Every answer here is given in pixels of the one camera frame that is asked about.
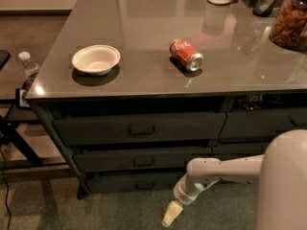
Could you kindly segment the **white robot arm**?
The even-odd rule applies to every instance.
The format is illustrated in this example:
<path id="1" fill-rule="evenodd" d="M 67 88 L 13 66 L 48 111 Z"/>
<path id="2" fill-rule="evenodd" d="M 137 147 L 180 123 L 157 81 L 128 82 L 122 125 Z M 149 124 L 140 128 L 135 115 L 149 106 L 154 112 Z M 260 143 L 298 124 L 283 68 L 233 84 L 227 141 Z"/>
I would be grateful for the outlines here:
<path id="1" fill-rule="evenodd" d="M 185 205 L 219 181 L 258 180 L 255 230 L 307 230 L 307 130 L 274 138 L 261 155 L 221 161 L 195 158 L 174 188 L 162 225 L 170 226 Z"/>

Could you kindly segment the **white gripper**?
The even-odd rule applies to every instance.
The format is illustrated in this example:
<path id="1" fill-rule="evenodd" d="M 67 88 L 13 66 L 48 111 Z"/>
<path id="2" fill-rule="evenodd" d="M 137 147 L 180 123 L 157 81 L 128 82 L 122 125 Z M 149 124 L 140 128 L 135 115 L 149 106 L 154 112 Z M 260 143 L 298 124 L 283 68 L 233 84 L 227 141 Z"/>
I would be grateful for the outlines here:
<path id="1" fill-rule="evenodd" d="M 194 182 L 188 174 L 185 174 L 174 188 L 175 200 L 169 203 L 162 220 L 162 225 L 169 227 L 183 211 L 182 205 L 190 205 L 197 199 L 199 194 L 208 190 L 216 183 L 218 183 L 218 180 L 213 179 L 209 179 L 204 183 Z"/>

